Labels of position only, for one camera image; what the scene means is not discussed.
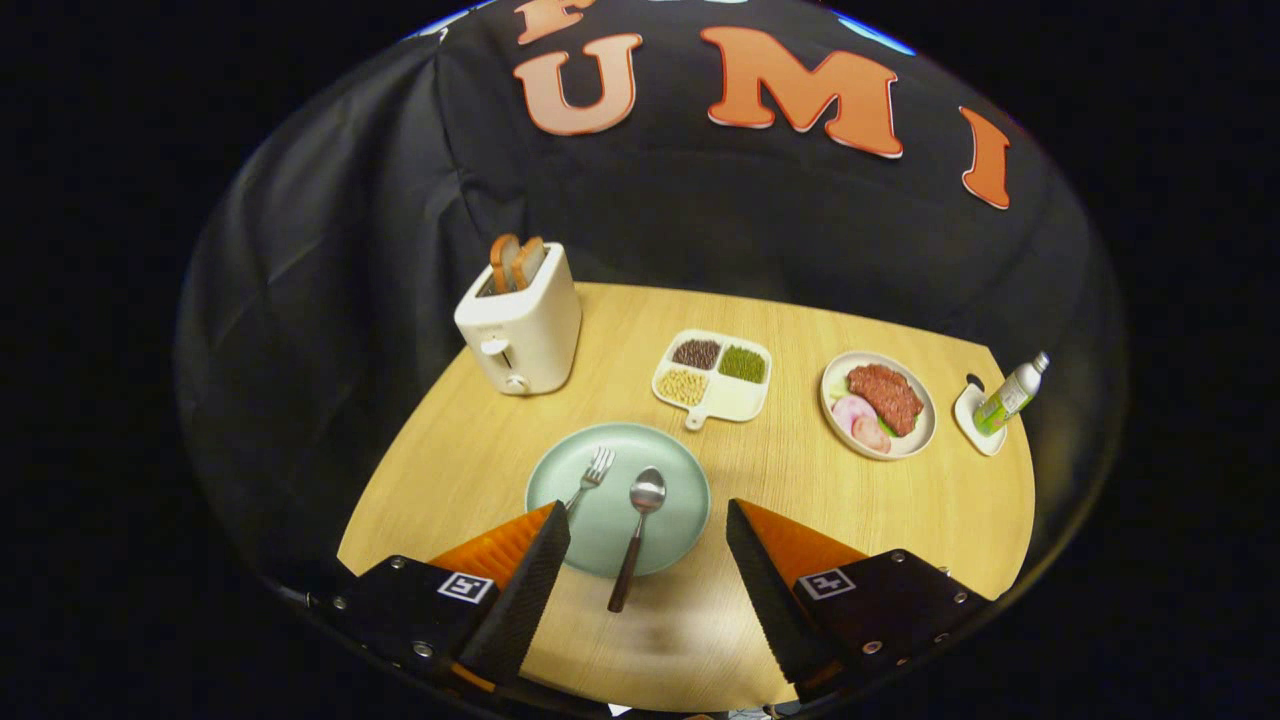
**toaster lever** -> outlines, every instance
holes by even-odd
[[[506,338],[492,338],[480,343],[480,352],[493,357],[494,355],[502,355],[511,347],[511,341]]]

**toast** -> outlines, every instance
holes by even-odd
[[[543,260],[545,259],[547,247],[543,246],[543,238],[529,238],[529,242],[520,249],[520,254],[516,255],[516,263],[511,268],[512,274],[516,277],[516,290],[525,290],[534,282],[534,275],[538,274],[538,268],[543,265]]]
[[[499,236],[489,250],[489,265],[493,266],[493,290],[498,293],[516,290],[516,278],[512,274],[512,265],[520,255],[520,238],[507,233]]]

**spoon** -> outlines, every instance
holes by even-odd
[[[622,559],[618,579],[613,583],[609,612],[622,612],[622,605],[627,601],[627,593],[631,592],[631,575],[636,571],[636,557],[640,556],[644,519],[662,507],[664,500],[667,500],[667,483],[663,482],[662,473],[652,465],[641,470],[635,482],[631,483],[631,505],[640,512],[640,521],[636,524],[636,532],[631,533],[631,544],[627,546],[627,555]]]

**orange letter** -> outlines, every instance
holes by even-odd
[[[590,108],[573,108],[564,100],[559,68],[568,53],[548,53],[521,63],[515,74],[525,83],[529,118],[552,135],[588,135],[621,123],[636,102],[631,49],[640,42],[639,35],[625,33],[582,46],[582,53],[594,55],[600,64],[600,100]]]
[[[809,72],[772,35],[741,27],[709,27],[703,40],[721,49],[724,64],[724,99],[708,117],[722,126],[767,128],[773,111],[760,104],[760,88],[786,114],[791,127],[808,132],[833,100],[840,100],[827,135],[841,145],[901,158],[902,143],[893,136],[893,106],[888,86],[893,70],[852,53],[837,50]]]
[[[539,37],[564,29],[582,19],[581,13],[570,13],[570,8],[584,10],[590,8],[595,0],[532,0],[516,8],[517,13],[525,14],[525,32],[520,33],[516,42],[529,45]]]
[[[969,108],[960,108],[973,131],[973,165],[960,176],[965,190],[986,200],[998,210],[1009,209],[1009,191],[1005,190],[1005,150],[1009,138],[991,120]]]

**red beans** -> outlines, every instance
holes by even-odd
[[[690,340],[676,348],[671,360],[681,365],[710,370],[716,365],[716,357],[718,356],[719,343],[714,340]]]

